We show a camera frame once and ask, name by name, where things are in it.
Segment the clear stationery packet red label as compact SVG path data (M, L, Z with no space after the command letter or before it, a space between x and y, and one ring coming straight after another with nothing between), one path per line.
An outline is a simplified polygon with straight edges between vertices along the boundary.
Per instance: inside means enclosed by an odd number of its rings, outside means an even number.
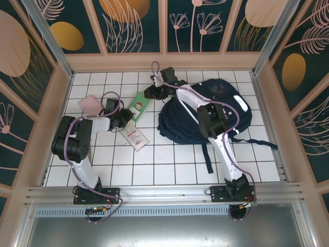
M131 120L120 131L120 133L136 151L141 150L149 143L149 140L139 129L136 128L135 123Z

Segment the pink pencil case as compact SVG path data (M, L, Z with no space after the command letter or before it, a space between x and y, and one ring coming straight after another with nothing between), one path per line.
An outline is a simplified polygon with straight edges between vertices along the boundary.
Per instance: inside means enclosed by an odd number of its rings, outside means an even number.
M98 115L102 110L100 101L96 99L94 95L88 95L80 100L78 104L87 115Z

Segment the navy blue backpack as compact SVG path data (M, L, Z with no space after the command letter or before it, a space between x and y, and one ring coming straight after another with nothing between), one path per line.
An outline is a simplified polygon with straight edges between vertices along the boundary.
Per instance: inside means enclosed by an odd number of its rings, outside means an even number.
M233 85L223 79L209 79L192 85L192 88L206 98L226 103L236 109L240 121L237 130L230 131L228 137L234 143L242 142L242 139L235 137L251 125L252 111L245 99L242 100L245 104L244 107L234 99L234 96L240 96L240 94ZM190 106L184 108L178 99L172 98L164 104L158 115L157 130L161 136L177 144L201 145L208 173L211 174L213 169L207 149L209 140L203 137L197 122L194 120L196 116L196 111Z

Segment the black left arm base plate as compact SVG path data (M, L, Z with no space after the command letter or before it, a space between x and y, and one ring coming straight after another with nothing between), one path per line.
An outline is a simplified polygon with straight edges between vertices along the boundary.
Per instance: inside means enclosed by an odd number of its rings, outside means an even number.
M100 190L101 193L106 194L107 196L101 196L97 193L94 193L88 189L84 189L81 187L77 187L74 190L74 205L96 205L96 204L108 204L110 200L112 204L119 204L118 199L116 198L109 198L108 196L112 197L119 197L119 188L102 188Z

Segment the aluminium mounting rail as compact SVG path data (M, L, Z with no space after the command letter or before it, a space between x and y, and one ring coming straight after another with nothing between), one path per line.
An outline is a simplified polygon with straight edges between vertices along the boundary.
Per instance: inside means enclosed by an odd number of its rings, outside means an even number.
M209 185L121 186L124 206L210 204ZM31 187L24 199L30 207L73 207L72 187ZM259 204L295 203L304 200L298 183L256 183Z

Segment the aluminium side rail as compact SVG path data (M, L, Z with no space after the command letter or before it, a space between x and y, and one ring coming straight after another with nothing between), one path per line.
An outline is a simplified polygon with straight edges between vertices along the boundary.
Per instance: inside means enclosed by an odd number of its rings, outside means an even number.
M265 95L261 89L260 82L256 76L251 76L251 82L257 98L258 111L262 116L262 125L252 125L249 128L249 134L257 140L265 140L267 142L277 144L275 129L272 126L270 112L266 104ZM285 164L281 156L280 150L274 150L264 145L253 145L258 171L261 182L280 182L287 183Z

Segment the aluminium corner post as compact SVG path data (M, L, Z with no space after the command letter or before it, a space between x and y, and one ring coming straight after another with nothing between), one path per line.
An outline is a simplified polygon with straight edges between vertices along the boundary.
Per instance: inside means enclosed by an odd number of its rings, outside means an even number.
M250 75L257 77L258 74L263 69L266 64L270 54L274 50L276 44L278 43L280 37L283 35L286 27L288 26L293 15L298 12L298 6L300 5L301 0L287 0L276 23L274 24L272 30L270 31L269 36L267 37L261 52L250 71Z
M73 70L69 65L68 60L65 57L65 54L58 44L55 36L53 35L50 27L44 17L42 16L37 4L34 0L21 0L25 9L30 14L32 20L34 21L35 25L37 26L38 30L44 37L46 43L48 44L50 50L56 57L59 65L63 69L66 76L71 79L73 76Z

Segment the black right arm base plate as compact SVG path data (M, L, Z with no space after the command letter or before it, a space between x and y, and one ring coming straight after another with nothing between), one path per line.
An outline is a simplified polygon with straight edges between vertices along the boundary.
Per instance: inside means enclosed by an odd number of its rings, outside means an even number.
M212 202L248 202L254 200L254 187L249 185L234 198L226 191L226 186L211 186L210 197Z

